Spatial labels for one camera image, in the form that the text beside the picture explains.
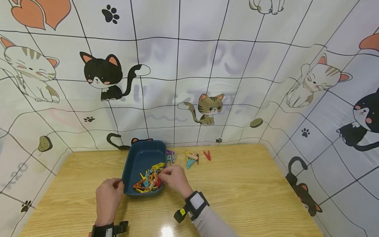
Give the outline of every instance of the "blue plastic tray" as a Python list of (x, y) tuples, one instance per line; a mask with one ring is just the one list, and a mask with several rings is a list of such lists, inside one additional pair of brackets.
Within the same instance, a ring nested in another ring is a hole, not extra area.
[(139, 141), (134, 143), (129, 150), (126, 159), (122, 181), (125, 184), (124, 194), (132, 197), (151, 197), (158, 195), (163, 189), (162, 186), (153, 192), (139, 193), (133, 189), (133, 185), (141, 181), (141, 176), (147, 169), (158, 163), (165, 163), (167, 167), (166, 144), (162, 141)]

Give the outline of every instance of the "wristband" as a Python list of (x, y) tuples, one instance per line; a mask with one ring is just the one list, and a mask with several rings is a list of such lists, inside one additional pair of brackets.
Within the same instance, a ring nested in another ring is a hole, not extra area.
[(201, 192), (193, 192), (186, 200), (184, 207), (174, 214), (175, 220), (180, 223), (184, 220), (186, 214), (188, 213), (191, 220), (196, 220), (199, 217), (202, 210), (209, 206), (208, 201), (205, 199), (204, 195)]
[(114, 237), (128, 230), (128, 221), (120, 222), (120, 225), (115, 226), (114, 223), (106, 226), (92, 226), (90, 237)]

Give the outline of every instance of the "gray sleeve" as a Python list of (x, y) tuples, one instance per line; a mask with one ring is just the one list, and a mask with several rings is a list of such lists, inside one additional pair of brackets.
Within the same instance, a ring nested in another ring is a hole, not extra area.
[(209, 206), (203, 209), (193, 224), (201, 237), (237, 237), (233, 229)]

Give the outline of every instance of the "fabric backdrop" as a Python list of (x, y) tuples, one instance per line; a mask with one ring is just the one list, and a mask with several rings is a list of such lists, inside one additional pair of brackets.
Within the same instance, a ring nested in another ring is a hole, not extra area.
[(379, 1), (0, 5), (0, 236), (133, 138), (262, 143), (325, 236), (379, 233)]

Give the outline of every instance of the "wooden table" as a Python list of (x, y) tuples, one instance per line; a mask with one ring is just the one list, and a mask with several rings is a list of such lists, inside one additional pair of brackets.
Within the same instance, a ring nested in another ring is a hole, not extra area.
[[(185, 149), (200, 154), (186, 175), (211, 207), (240, 236), (322, 237), (317, 225), (261, 144), (171, 148), (175, 165), (186, 167)], [(208, 161), (203, 150), (210, 150)], [(52, 182), (21, 237), (87, 237), (96, 219), (95, 189), (121, 177), (128, 151), (71, 154)], [(184, 201), (168, 186), (154, 198), (124, 196), (116, 223), (129, 221), (130, 237), (199, 236), (190, 219), (173, 215)]]

